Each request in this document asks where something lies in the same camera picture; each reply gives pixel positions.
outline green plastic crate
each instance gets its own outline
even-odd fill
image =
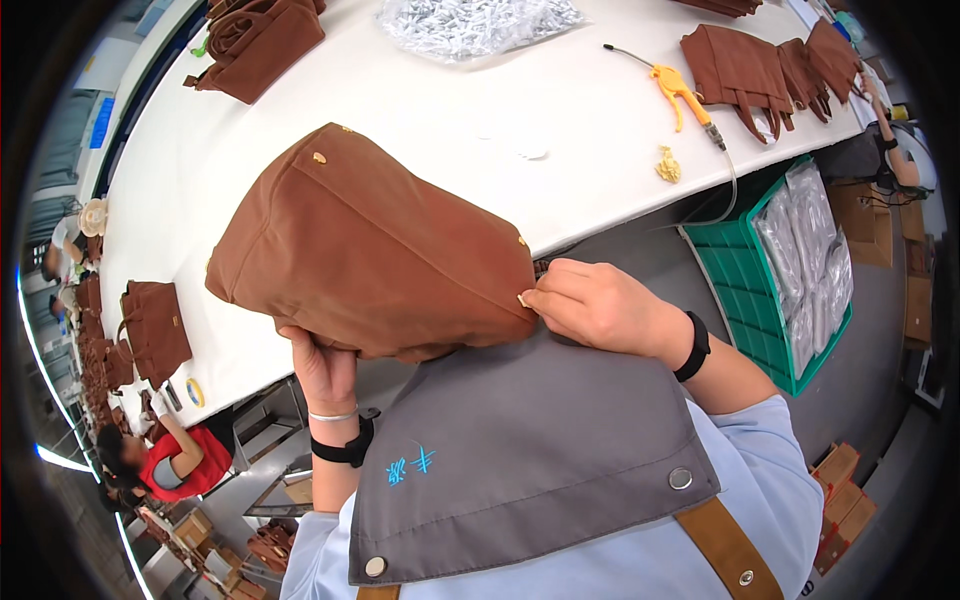
[[[774,192],[786,183],[787,170],[808,160],[812,158],[804,155],[792,164],[778,163],[737,180],[741,187],[736,202],[739,210],[734,210],[728,220],[713,225],[684,227],[684,233],[713,284],[720,309],[727,316],[737,349],[792,396],[798,396],[827,361],[853,315],[851,302],[827,348],[810,359],[799,380],[794,379],[793,350],[787,336],[786,320],[780,309],[773,274],[752,222]]]

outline white table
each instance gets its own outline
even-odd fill
[[[136,123],[108,194],[102,319],[107,331],[119,323],[115,299],[128,279],[177,283],[194,354],[173,377],[183,424],[292,372],[273,320],[207,292],[204,264],[256,177],[307,133],[330,121],[363,133],[418,177],[511,221],[533,254],[544,254],[730,179],[690,111],[683,107],[684,130],[674,132],[674,110],[645,67],[603,43],[672,65],[692,84],[679,40],[698,23],[773,43],[807,35],[790,8],[769,3],[731,22],[663,0],[576,0],[592,25],[464,68],[395,48],[373,22],[379,3],[331,2],[321,15],[326,39],[251,107],[181,86],[212,62],[184,52]],[[829,125],[804,111],[770,147],[732,108],[708,110],[742,175],[859,133],[852,110],[832,103]],[[548,156],[519,158],[518,137],[542,143]],[[654,171],[659,144],[683,167],[677,184]],[[191,376],[203,409],[189,404]],[[139,399],[127,394],[125,406],[139,410]]]

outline silver bracelet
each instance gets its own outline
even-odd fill
[[[347,414],[345,414],[345,415],[336,415],[336,416],[334,416],[334,417],[324,417],[323,415],[315,415],[315,414],[313,414],[313,413],[311,413],[311,412],[309,412],[309,411],[307,411],[306,414],[310,416],[310,419],[321,420],[321,421],[323,421],[323,422],[330,422],[330,421],[332,421],[332,420],[347,420],[347,419],[349,419],[350,417],[353,417],[354,415],[356,415],[356,414],[357,414],[357,410],[359,410],[359,407],[357,407],[357,406],[354,404],[354,405],[353,405],[353,410],[351,410],[349,413],[347,413]]]

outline red vest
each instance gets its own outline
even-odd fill
[[[150,495],[163,502],[176,502],[190,496],[209,492],[223,479],[224,473],[233,463],[233,458],[227,453],[223,444],[217,442],[210,430],[203,425],[194,425],[186,430],[190,437],[197,442],[204,451],[204,459],[200,461],[190,474],[183,479],[183,483],[175,490],[164,490],[154,481],[156,464],[168,456],[176,456],[182,452],[177,439],[169,433],[157,440],[150,449],[147,464],[140,471],[140,479],[150,486]]]

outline gray apron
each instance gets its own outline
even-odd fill
[[[520,343],[420,365],[364,461],[349,582],[395,586],[515,564],[718,493],[683,389],[661,361],[583,348],[541,326]]]

